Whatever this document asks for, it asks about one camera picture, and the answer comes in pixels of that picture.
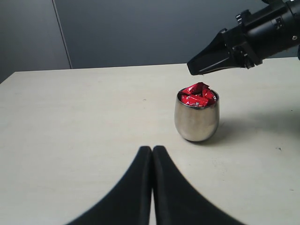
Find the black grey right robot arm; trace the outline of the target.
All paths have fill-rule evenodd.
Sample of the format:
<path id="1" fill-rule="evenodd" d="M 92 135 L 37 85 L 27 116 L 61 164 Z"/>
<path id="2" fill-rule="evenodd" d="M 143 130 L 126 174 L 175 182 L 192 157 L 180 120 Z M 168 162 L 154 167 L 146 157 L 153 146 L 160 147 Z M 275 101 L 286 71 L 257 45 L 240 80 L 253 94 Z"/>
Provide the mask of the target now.
<path id="1" fill-rule="evenodd" d="M 191 75 L 229 68 L 252 68 L 263 60 L 300 45 L 300 2 L 269 0 L 255 13 L 236 16 L 238 25 L 221 30 L 212 42 L 194 56 L 187 67 Z"/>

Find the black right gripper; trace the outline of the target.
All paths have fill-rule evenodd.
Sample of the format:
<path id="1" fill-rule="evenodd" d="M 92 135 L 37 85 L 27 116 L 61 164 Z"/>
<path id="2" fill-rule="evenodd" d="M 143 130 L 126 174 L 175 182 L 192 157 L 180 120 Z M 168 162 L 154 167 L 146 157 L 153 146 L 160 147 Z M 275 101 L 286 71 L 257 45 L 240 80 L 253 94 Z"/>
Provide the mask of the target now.
<path id="1" fill-rule="evenodd" d="M 230 68 L 251 68 L 300 44 L 300 2 L 271 0 L 265 8 L 236 16 L 238 25 L 222 29 L 200 53 L 188 61 L 191 75 Z"/>

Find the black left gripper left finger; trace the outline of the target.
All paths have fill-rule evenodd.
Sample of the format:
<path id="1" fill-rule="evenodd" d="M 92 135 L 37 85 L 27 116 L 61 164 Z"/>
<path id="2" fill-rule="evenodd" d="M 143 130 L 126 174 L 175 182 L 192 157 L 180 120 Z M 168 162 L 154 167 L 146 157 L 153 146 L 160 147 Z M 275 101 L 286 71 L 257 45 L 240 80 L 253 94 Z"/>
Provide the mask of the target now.
<path id="1" fill-rule="evenodd" d="M 113 189 L 70 225 L 148 225 L 152 192 L 152 150 L 139 148 Z"/>

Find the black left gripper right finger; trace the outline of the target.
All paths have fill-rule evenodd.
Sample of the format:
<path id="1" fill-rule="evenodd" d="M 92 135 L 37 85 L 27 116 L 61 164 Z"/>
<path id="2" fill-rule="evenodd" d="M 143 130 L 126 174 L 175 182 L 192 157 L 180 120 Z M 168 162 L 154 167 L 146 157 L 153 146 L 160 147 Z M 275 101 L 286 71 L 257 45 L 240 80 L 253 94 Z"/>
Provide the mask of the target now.
<path id="1" fill-rule="evenodd" d="M 238 220 L 205 199 L 180 173 L 164 146 L 153 149 L 158 225 L 237 225 Z"/>

